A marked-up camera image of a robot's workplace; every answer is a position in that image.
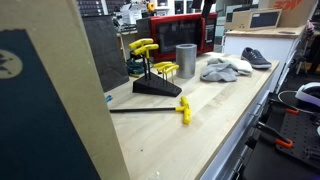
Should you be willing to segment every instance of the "wooden workbench top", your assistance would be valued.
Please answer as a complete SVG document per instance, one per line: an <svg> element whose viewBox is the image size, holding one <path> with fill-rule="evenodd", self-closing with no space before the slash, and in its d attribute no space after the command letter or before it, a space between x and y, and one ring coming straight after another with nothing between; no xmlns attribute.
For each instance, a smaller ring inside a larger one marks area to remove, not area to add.
<svg viewBox="0 0 320 180"><path fill-rule="evenodd" d="M266 38L288 38L295 39L304 31L305 26L300 27L279 27L275 29L264 29L256 31L238 31L232 30L225 33L226 36L242 36L242 37L266 37ZM281 32L290 32L294 34L284 34Z"/></svg>
<svg viewBox="0 0 320 180"><path fill-rule="evenodd" d="M131 179L200 177L278 65L272 61L271 69L237 82L200 81L207 61L220 56L230 55L203 54L192 79L175 78L182 88L176 98L132 93L133 79L105 93L113 97L109 109L177 107L181 96L191 108L189 125L175 111L111 114Z"/></svg>

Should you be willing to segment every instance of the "shoe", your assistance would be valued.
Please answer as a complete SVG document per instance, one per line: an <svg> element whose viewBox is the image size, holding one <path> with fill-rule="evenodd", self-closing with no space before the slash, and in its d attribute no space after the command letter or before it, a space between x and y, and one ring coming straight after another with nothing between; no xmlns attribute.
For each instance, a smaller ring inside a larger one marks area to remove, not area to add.
<svg viewBox="0 0 320 180"><path fill-rule="evenodd" d="M249 47L244 48L241 59L249 61L252 68L269 69L272 67L272 64L268 62L258 50L253 50Z"/></svg>

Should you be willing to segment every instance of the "wooden board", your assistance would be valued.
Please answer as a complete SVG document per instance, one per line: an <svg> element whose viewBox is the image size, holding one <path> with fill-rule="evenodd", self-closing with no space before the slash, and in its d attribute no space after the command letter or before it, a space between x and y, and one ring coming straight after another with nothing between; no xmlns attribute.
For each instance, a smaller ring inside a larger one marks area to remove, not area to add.
<svg viewBox="0 0 320 180"><path fill-rule="evenodd" d="M129 179L76 2L4 0L0 16L0 31L26 30L101 179Z"/></svg>
<svg viewBox="0 0 320 180"><path fill-rule="evenodd" d="M133 78L105 93L113 97L110 109L177 107L181 96L191 107L189 125L175 111L111 114L131 179L199 178L278 65L272 61L271 69L238 76L237 82L200 81L207 61L221 56L231 57L199 56L192 79L174 75L175 84L182 88L176 98L132 93Z"/></svg>
<svg viewBox="0 0 320 180"><path fill-rule="evenodd" d="M265 37L265 38L290 38L295 39L304 32L305 26L300 27L280 27L275 29L264 29L257 31L228 31L225 33L226 36L241 36L241 37ZM280 32L290 32L294 34L284 34Z"/></svg>

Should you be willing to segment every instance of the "red microwave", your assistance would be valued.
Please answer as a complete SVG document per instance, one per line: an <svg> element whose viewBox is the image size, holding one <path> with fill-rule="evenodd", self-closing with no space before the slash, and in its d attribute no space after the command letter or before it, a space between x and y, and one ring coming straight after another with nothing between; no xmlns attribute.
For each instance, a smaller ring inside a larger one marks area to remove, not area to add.
<svg viewBox="0 0 320 180"><path fill-rule="evenodd" d="M197 45L197 55L212 52L217 14L206 19L196 14L153 16L137 20L138 38L152 38L159 49L152 52L154 62L176 59L176 45Z"/></svg>

